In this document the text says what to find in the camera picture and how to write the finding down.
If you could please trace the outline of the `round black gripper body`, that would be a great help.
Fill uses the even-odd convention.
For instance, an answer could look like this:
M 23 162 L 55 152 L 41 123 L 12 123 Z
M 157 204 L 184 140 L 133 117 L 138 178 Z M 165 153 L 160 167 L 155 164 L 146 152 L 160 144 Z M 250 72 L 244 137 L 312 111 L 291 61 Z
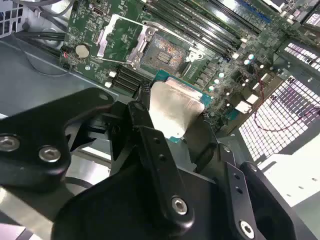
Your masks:
M 226 206 L 215 183 L 180 170 L 195 221 L 183 240 L 231 240 Z M 135 164 L 73 197 L 59 211 L 53 240 L 170 240 L 155 191 Z

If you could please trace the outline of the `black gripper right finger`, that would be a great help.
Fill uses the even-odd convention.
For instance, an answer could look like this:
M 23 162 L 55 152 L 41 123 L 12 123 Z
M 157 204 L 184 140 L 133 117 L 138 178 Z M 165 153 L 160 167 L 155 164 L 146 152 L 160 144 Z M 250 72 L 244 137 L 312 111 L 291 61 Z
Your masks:
M 310 240 L 312 232 L 264 173 L 253 163 L 238 164 L 200 114 L 186 130 L 195 172 L 214 181 L 226 208 L 225 224 L 235 240 Z

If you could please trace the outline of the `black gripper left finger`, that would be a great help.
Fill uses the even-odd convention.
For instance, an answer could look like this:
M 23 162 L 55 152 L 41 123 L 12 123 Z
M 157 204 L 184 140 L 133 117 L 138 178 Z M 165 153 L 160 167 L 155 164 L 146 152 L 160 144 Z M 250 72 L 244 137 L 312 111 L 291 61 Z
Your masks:
M 72 151 L 93 141 L 89 132 L 97 119 L 111 132 L 112 155 L 121 163 L 109 177 L 141 165 L 169 234 L 185 234 L 194 224 L 194 209 L 163 133 L 154 128 L 141 102 L 115 102 L 98 88 L 2 119 L 1 185 L 35 192 L 56 189 L 65 179 Z

